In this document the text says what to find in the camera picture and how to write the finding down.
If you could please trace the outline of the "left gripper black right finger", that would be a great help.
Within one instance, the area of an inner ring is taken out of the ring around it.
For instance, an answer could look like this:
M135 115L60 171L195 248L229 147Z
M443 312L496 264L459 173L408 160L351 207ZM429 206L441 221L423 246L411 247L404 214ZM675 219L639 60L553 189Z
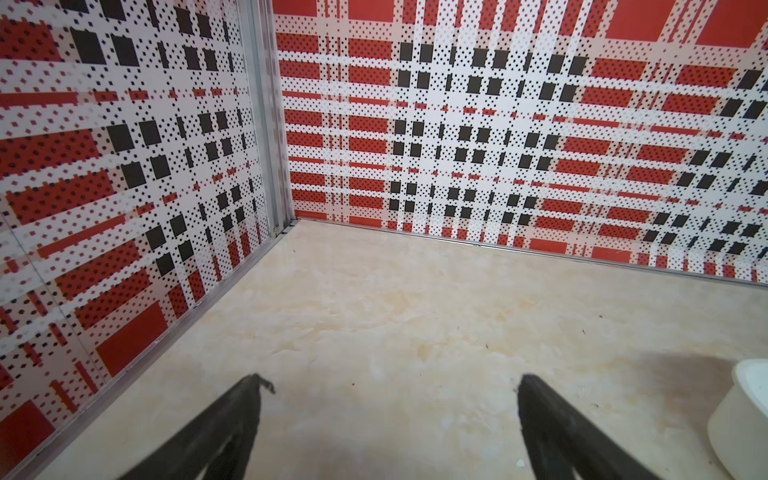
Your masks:
M537 479L657 477L539 376L522 376L517 401L523 440Z

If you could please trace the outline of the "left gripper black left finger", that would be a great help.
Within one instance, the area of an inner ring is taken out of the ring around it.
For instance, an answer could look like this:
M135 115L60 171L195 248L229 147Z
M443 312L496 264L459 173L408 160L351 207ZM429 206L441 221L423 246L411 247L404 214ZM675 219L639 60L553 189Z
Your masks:
M257 436L261 391L274 384L243 377L123 479L242 479Z

